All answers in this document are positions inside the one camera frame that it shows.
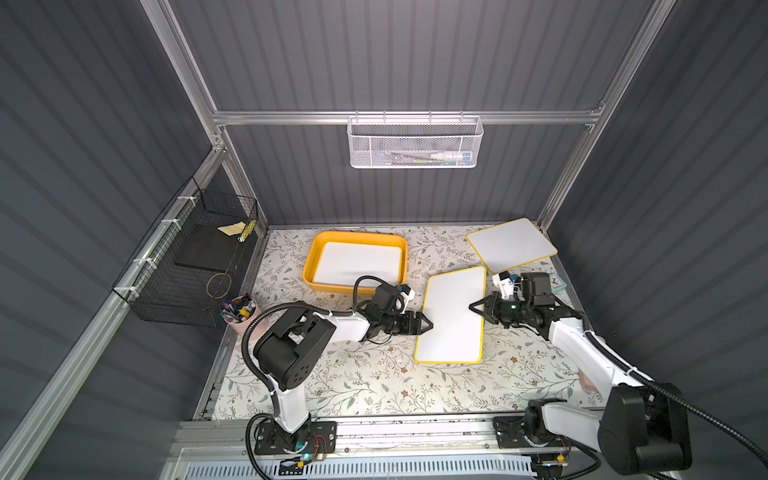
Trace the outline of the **whiteboard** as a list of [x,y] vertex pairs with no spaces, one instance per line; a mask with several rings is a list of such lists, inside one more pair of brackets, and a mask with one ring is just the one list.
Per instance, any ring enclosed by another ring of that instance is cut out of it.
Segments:
[[472,232],[467,235],[467,240],[492,274],[529,265],[558,253],[550,240],[527,218]]
[[395,246],[328,242],[322,250],[313,282],[352,287],[361,276],[395,283],[401,275],[402,249]]
[[482,361],[484,319],[469,305],[486,296],[486,277],[486,269],[475,266],[429,279],[422,312],[433,328],[417,339],[416,363],[474,365]]

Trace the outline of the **yellow plastic storage box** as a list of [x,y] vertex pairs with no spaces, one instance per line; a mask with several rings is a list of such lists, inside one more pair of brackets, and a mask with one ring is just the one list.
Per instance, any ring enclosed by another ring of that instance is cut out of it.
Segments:
[[395,246],[401,248],[403,253],[401,257],[401,275],[400,278],[391,285],[402,285],[407,282],[407,268],[408,268],[408,244],[404,237],[392,234],[379,234],[368,232],[350,232],[350,231],[325,231],[318,234],[310,247],[309,254],[307,256],[302,278],[304,282],[316,292],[325,293],[338,293],[338,294],[352,294],[353,287],[325,285],[314,283],[312,278],[315,273],[316,266],[319,258],[322,254],[323,247],[328,242],[342,242],[342,243],[358,243],[369,245],[386,245]]

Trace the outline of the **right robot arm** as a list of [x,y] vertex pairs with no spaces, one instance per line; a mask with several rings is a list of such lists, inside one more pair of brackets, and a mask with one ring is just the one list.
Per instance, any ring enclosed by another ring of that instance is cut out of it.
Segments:
[[606,404],[600,413],[562,400],[532,400],[522,430],[533,446],[557,438],[599,452],[617,473],[661,474],[692,464],[686,409],[639,373],[584,327],[580,312],[553,297],[542,305],[511,301],[493,293],[470,311],[505,328],[527,328],[576,364]]

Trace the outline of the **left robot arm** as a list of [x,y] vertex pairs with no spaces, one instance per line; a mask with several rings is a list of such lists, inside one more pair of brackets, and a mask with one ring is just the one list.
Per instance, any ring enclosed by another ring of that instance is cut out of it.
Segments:
[[268,389],[276,425],[293,435],[308,429],[304,382],[328,345],[363,342],[380,332],[420,336],[433,328],[434,323],[417,311],[375,319],[359,310],[331,311],[290,302],[269,307],[251,319],[242,334],[241,354],[247,368]]

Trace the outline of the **small mint green clock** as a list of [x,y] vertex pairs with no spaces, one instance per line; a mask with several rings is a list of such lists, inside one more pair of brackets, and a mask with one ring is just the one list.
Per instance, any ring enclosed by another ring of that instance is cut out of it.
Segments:
[[550,287],[553,294],[558,294],[567,289],[567,283],[556,273],[550,274]]

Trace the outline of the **floral table mat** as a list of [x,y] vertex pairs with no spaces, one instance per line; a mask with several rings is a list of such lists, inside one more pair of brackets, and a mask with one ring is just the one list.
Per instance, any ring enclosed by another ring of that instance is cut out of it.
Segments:
[[[430,277],[482,266],[466,236],[485,228],[437,225],[359,228],[351,231],[402,236],[408,244],[406,283],[416,291],[411,308],[421,310]],[[314,238],[323,229],[278,229],[268,234],[254,286],[260,307],[304,300],[346,310],[351,295],[311,289],[302,273]],[[601,407],[602,397],[561,351],[524,329],[488,323],[483,357],[472,365],[419,364],[416,338],[395,336],[374,343],[329,345],[305,383],[315,417],[436,414],[523,410],[529,400],[561,398],[579,407]],[[215,420],[247,419],[272,411],[266,387],[246,368],[239,338],[213,407]]]

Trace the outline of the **markers in white basket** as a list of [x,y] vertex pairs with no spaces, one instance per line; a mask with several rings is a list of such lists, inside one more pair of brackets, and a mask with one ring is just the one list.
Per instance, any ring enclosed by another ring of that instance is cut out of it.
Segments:
[[470,151],[382,151],[375,158],[386,165],[473,167]]

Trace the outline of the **pink pen cup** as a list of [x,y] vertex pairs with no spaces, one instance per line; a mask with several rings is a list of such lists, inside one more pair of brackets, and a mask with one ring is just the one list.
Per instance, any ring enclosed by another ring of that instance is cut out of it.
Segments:
[[244,293],[223,301],[219,313],[225,323],[242,337],[250,323],[261,313],[261,309],[248,293]]

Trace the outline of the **yellow sticky note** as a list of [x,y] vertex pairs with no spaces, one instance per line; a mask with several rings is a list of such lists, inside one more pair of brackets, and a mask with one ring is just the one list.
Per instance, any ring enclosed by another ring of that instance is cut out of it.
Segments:
[[231,225],[218,227],[217,230],[227,236],[239,236],[243,233],[245,228],[246,224],[244,222],[237,222]]

